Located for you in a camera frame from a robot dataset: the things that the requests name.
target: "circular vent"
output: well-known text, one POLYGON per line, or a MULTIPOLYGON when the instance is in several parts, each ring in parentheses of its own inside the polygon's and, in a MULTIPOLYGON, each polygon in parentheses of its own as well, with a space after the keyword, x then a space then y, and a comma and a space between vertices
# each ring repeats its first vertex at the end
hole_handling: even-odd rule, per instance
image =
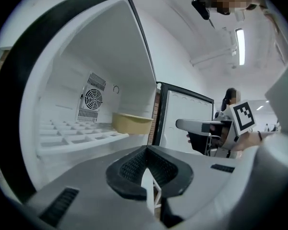
POLYGON ((102 96, 98 90, 89 90, 84 97, 85 104, 88 108, 95 110, 102 104, 102 96))

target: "white shelf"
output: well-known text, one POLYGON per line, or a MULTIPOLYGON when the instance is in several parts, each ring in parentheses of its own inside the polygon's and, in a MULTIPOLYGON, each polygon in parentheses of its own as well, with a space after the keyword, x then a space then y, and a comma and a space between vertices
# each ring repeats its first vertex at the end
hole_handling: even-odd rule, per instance
POLYGON ((79 151, 127 138, 110 124, 43 121, 39 129, 39 156, 79 151))

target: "beige bin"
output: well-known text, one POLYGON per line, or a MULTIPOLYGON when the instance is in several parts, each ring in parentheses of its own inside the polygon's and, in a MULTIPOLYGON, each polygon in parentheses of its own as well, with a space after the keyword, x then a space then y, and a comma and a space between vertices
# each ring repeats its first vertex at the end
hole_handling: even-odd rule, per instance
POLYGON ((149 134, 153 119, 129 114, 113 113, 112 125, 117 132, 131 135, 149 134))

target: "mini fridge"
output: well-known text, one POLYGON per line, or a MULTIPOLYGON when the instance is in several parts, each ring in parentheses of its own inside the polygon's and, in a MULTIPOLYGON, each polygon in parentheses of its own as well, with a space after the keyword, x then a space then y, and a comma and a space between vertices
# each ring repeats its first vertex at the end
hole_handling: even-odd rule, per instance
MULTIPOLYGON (((146 145, 148 134, 119 133, 112 115, 152 118, 156 90, 132 0, 65 0, 44 13, 0 72, 0 168, 16 196, 27 200, 83 161, 146 145)), ((194 152, 173 124, 211 118, 213 100, 168 84, 161 92, 155 145, 194 152)))

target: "ceiling light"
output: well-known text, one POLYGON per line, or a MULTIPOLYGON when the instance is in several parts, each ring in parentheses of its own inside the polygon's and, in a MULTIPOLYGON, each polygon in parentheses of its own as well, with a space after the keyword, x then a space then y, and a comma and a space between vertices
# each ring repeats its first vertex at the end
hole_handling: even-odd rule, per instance
POLYGON ((244 31, 242 29, 237 29, 236 35, 237 35, 238 47, 239 47, 239 65, 242 66, 245 63, 244 31))

